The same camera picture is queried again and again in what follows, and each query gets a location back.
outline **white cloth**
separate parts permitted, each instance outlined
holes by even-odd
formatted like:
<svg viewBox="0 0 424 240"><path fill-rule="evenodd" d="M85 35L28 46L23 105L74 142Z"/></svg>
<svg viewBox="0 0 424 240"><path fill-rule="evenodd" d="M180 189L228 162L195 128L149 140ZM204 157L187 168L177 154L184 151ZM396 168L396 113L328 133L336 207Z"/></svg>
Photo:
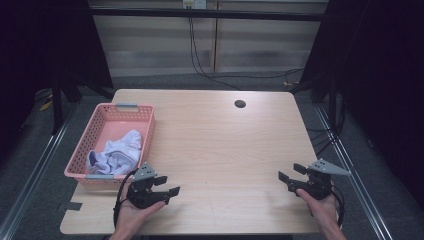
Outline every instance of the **white cloth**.
<svg viewBox="0 0 424 240"><path fill-rule="evenodd" d="M91 150L88 153L88 171L96 174L128 174L140 159L141 142L141 134L136 130L129 131L115 142L107 141L103 152Z"/></svg>

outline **gray floor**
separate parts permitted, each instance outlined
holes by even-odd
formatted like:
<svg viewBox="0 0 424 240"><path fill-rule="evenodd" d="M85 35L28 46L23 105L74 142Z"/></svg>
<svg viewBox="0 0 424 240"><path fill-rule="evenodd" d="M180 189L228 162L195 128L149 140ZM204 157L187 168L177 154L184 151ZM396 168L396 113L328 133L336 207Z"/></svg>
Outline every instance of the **gray floor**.
<svg viewBox="0 0 424 240"><path fill-rule="evenodd" d="M249 73L250 76L275 76L282 73ZM225 84L212 81L197 74L150 76L137 78L114 79L115 89L119 88L149 88L149 89L214 89L214 90L252 90L252 91L285 91L288 81L292 84L299 75L294 74L279 78L219 78ZM75 112L69 118L66 132L58 148L53 152L46 171L40 176L40 183L34 186L35 192L23 193L31 201L17 220L13 239L102 239L102 236L66 236L60 232L60 223L64 213L57 208L61 203L71 199L76 182L64 176L63 171L71 154L91 116L95 106L100 102L108 102L101 96L87 89L82 89L83 99L77 105L64 102L65 113L75 107ZM316 105L311 103L309 92L300 92L295 95L305 126L310 129L309 134L316 152L328 143L325 132L315 131L323 129L319 120ZM18 199L21 189L27 186L27 179L43 154L52 131L52 108L38 111L44 99L36 102L32 114L24 125L20 140L14 151L7 156L7 165L0 170L0 220L4 221L14 202ZM353 162L355 170L363 181L376 209L382 216L383 223L393 239L424 239L424 213L419 209L414 199L403 185L392 175L384 163L384 158L378 150L368 145L366 133L362 132L354 118L346 113L346 122L340 138ZM341 165L339 156L329 145L318 157ZM334 182L343 191L346 200L346 216L343 231L349 239L379 239L375 229L364 211L351 182L345 177L334 178ZM217 236L214 239L284 239L283 236ZM296 235L293 239L322 239L319 234Z"/></svg>

